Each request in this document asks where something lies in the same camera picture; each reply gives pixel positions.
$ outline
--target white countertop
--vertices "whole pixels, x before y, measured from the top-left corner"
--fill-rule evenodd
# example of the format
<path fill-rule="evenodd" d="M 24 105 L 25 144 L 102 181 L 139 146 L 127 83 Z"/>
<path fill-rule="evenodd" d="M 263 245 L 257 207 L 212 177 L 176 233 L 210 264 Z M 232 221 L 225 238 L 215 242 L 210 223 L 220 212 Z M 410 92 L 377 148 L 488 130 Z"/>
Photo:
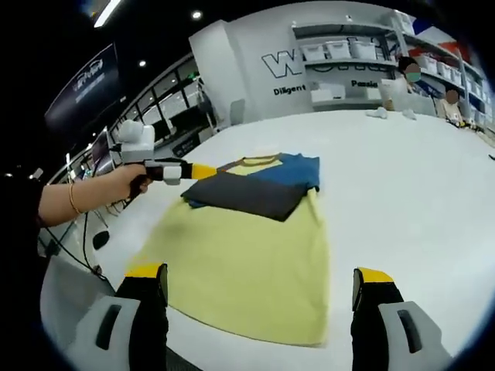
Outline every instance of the white countertop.
<path fill-rule="evenodd" d="M 495 292 L 495 154 L 470 131 L 434 117 L 388 120 L 363 111 L 301 114 L 228 128 L 185 159 L 212 166 L 277 152 L 319 156 L 319 208 L 330 248 L 325 345 L 304 348 L 222 332 L 169 308 L 168 346 L 204 371 L 350 369 L 353 269 L 391 275 L 458 353 Z M 193 181 L 154 183 L 111 225 L 96 252 L 116 287 L 167 207 Z"/>

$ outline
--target face mask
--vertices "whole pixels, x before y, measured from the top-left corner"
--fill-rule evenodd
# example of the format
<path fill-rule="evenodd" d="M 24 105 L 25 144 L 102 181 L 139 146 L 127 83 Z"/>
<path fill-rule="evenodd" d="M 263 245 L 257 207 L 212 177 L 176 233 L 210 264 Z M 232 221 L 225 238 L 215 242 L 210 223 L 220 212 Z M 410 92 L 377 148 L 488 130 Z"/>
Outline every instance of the face mask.
<path fill-rule="evenodd" d="M 421 72 L 410 72 L 405 74 L 408 81 L 415 83 L 421 79 Z"/>

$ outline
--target folded shirt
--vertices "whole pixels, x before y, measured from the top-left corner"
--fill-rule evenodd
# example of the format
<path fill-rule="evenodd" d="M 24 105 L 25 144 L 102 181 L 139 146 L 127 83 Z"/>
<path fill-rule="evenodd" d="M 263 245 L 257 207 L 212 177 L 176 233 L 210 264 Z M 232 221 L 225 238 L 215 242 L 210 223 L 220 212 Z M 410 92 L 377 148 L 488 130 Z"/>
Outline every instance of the folded shirt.
<path fill-rule="evenodd" d="M 319 158 L 304 157 L 301 154 L 241 158 L 218 168 L 219 172 L 233 172 L 250 178 L 273 181 L 286 186 L 304 186 L 319 191 Z M 189 205 L 198 208 L 204 203 L 190 199 Z"/>
<path fill-rule="evenodd" d="M 232 209 L 284 222 L 307 193 L 306 185 L 283 185 L 219 172 L 199 180 L 181 196 L 206 206 Z"/>

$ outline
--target human hand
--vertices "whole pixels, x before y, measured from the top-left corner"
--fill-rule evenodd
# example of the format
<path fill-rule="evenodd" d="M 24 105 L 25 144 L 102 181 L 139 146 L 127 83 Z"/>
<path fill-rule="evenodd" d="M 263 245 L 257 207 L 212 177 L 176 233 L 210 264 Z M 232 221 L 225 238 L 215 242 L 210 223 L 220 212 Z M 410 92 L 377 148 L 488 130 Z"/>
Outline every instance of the human hand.
<path fill-rule="evenodd" d="M 146 175 L 146 167 L 140 164 L 130 164 L 116 168 L 107 176 L 115 190 L 116 197 L 118 199 L 127 199 L 131 194 L 131 182 L 140 175 Z M 146 193 L 151 183 L 150 178 L 145 178 L 139 186 L 141 193 Z"/>

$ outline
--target gold bracelet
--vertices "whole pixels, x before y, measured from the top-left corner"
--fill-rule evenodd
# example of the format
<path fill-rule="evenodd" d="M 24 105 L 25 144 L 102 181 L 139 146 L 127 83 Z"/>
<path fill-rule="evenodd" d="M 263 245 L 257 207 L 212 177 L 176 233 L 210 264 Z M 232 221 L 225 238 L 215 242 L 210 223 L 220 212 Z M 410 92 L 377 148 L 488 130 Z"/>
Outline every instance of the gold bracelet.
<path fill-rule="evenodd" d="M 79 209 L 74 205 L 74 197 L 73 197 L 73 194 L 72 194 L 72 188 L 74 187 L 74 183 L 70 183 L 70 187 L 69 187 L 69 200 L 70 200 L 70 205 L 72 206 L 72 208 L 74 209 L 74 211 L 77 213 L 77 215 L 80 215 L 81 212 L 79 211 Z"/>

